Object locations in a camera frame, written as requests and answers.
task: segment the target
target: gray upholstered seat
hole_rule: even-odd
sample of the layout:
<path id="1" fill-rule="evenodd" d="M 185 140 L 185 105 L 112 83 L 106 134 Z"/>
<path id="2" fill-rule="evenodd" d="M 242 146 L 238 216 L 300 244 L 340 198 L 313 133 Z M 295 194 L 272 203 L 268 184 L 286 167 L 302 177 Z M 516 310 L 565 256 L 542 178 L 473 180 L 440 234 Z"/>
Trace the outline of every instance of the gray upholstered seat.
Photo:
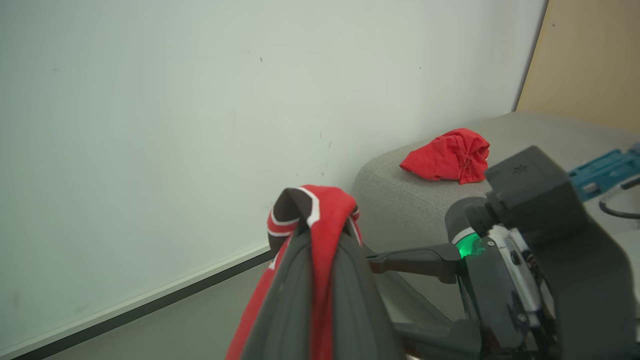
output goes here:
<path id="1" fill-rule="evenodd" d="M 474 122 L 469 129 L 491 144 L 489 166 L 537 145 L 565 169 L 571 169 L 613 149 L 628 149 L 640 141 L 638 134 L 598 127 L 555 115 L 510 113 Z M 486 182 L 459 185 L 457 181 L 430 182 L 400 169 L 406 155 L 440 134 L 425 134 L 422 142 L 381 155 L 362 167 L 354 185 L 362 217 L 363 239 L 380 252 L 433 245 L 447 241 L 444 215 L 447 208 L 463 197 L 484 195 Z M 446 316 L 463 316 L 455 285 L 421 275 L 403 277 Z"/>

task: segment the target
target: floor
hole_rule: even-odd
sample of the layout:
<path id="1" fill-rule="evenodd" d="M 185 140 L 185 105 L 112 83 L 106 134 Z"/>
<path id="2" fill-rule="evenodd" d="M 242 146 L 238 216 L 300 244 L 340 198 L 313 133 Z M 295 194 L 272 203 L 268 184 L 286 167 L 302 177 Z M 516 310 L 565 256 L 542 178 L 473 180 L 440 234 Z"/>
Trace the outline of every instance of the floor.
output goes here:
<path id="1" fill-rule="evenodd" d="M 135 322 L 66 349 L 48 360 L 224 359 L 240 317 L 267 263 Z M 393 274 L 376 283 L 395 322 L 444 325 Z"/>

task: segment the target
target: green indicator light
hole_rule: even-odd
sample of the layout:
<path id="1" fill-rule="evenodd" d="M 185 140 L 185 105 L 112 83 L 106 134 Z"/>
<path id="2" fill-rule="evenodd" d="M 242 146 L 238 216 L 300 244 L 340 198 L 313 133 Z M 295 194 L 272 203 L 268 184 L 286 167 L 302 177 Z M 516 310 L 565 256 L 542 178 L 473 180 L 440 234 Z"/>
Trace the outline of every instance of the green indicator light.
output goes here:
<path id="1" fill-rule="evenodd" d="M 464 258 L 467 255 L 480 255 L 486 250 L 482 244 L 482 239 L 476 233 L 462 238 L 458 241 L 456 247 L 460 251 L 460 258 Z"/>

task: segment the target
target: wall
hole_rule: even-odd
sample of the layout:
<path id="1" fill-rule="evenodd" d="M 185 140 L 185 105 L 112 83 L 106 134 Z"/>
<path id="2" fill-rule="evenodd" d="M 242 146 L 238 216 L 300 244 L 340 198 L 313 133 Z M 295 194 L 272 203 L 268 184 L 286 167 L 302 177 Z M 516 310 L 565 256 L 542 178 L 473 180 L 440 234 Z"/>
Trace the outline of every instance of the wall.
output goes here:
<path id="1" fill-rule="evenodd" d="M 286 186 L 510 111 L 542 7 L 0 2 L 0 349 L 265 244 Z"/>
<path id="2" fill-rule="evenodd" d="M 518 110 L 640 131 L 640 1 L 550 0 Z"/>

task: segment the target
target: beige panel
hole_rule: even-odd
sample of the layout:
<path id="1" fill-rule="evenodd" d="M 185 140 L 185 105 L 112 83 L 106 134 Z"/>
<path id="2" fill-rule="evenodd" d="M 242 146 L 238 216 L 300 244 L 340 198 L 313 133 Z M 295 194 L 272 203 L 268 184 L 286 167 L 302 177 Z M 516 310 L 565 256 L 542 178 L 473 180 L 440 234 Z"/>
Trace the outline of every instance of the beige panel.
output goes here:
<path id="1" fill-rule="evenodd" d="M 640 0 L 550 0 L 517 110 L 640 129 Z"/>

